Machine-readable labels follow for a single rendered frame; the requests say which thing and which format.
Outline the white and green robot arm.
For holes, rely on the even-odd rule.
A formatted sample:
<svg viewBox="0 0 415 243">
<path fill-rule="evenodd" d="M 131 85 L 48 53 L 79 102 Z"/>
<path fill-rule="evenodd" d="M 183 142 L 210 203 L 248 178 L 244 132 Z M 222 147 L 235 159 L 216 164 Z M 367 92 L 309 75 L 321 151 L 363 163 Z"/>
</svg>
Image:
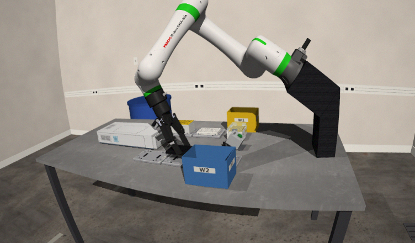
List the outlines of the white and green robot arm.
<svg viewBox="0 0 415 243">
<path fill-rule="evenodd" d="M 205 15 L 207 6 L 208 0 L 182 0 L 161 36 L 139 63 L 134 79 L 150 108 L 167 99 L 158 79 L 188 30 L 213 44 L 249 78 L 258 78 L 267 70 L 289 87 L 299 74 L 307 59 L 309 38 L 291 56 L 262 35 L 256 36 L 247 48 Z"/>
</svg>

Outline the blue bin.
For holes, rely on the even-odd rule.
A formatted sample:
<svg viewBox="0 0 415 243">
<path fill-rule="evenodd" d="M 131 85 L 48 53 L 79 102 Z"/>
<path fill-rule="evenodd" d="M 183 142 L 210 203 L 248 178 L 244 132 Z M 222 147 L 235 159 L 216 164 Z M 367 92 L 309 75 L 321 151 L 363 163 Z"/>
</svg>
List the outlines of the blue bin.
<svg viewBox="0 0 415 243">
<path fill-rule="evenodd" d="M 228 189 L 236 175 L 236 147 L 194 144 L 182 164 L 185 184 Z"/>
</svg>

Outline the yellow bin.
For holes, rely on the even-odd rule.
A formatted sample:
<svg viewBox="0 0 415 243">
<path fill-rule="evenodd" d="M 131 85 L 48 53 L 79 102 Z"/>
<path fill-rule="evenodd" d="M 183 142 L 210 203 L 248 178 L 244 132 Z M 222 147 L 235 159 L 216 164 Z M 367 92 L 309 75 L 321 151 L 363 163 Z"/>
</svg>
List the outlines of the yellow bin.
<svg viewBox="0 0 415 243">
<path fill-rule="evenodd" d="M 244 113 L 238 113 L 244 112 Z M 232 107 L 227 112 L 227 127 L 232 122 L 247 123 L 247 132 L 256 133 L 259 126 L 259 108 L 255 107 Z"/>
</svg>

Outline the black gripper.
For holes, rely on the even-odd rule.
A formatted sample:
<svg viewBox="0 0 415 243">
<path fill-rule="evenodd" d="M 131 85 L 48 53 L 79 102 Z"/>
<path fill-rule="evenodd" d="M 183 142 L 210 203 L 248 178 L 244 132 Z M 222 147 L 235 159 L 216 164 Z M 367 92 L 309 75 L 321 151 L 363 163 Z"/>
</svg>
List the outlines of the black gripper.
<svg viewBox="0 0 415 243">
<path fill-rule="evenodd" d="M 181 125 L 180 121 L 178 120 L 175 113 L 170 113 L 170 106 L 168 102 L 165 100 L 161 102 L 160 104 L 154 106 L 153 111 L 156 115 L 156 117 L 159 117 L 160 121 L 157 123 L 158 126 L 161 129 L 161 132 L 166 140 L 167 143 L 170 143 L 173 150 L 175 151 L 176 155 L 182 154 L 178 144 L 174 140 L 171 126 L 172 128 L 178 133 L 182 143 L 184 145 L 190 146 L 189 141 L 187 140 L 185 136 L 185 130 L 183 126 Z"/>
</svg>

